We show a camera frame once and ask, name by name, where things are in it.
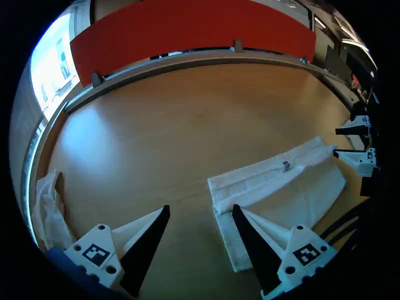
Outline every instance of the white cloth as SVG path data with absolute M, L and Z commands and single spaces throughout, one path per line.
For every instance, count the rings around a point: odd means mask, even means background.
M 316 137 L 275 157 L 208 179 L 214 214 L 235 272 L 252 268 L 232 218 L 233 204 L 290 230 L 312 228 L 346 180 L 331 161 L 335 145 Z M 290 163 L 285 171 L 284 161 Z
M 33 229 L 45 247 L 69 248 L 76 240 L 64 220 L 65 204 L 56 191 L 60 172 L 53 170 L 36 183 L 36 204 L 32 212 Z

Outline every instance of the red panel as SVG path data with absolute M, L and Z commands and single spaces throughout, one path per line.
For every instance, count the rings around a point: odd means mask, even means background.
M 71 41 L 82 85 L 162 53 L 194 48 L 264 49 L 309 60 L 316 35 L 295 19 L 250 0 L 145 0 L 97 21 Z

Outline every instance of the white towel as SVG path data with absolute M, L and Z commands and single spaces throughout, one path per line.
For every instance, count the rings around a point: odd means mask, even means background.
M 36 183 L 36 204 L 32 212 L 33 229 L 45 247 L 69 248 L 76 240 L 64 220 L 65 204 L 56 191 L 61 173 L 53 170 Z
M 235 272 L 252 268 L 232 218 L 233 204 L 288 230 L 312 228 L 331 207 L 346 180 L 331 161 L 335 145 L 316 137 L 275 157 L 208 179 L 214 214 Z M 290 163 L 286 170 L 284 161 Z

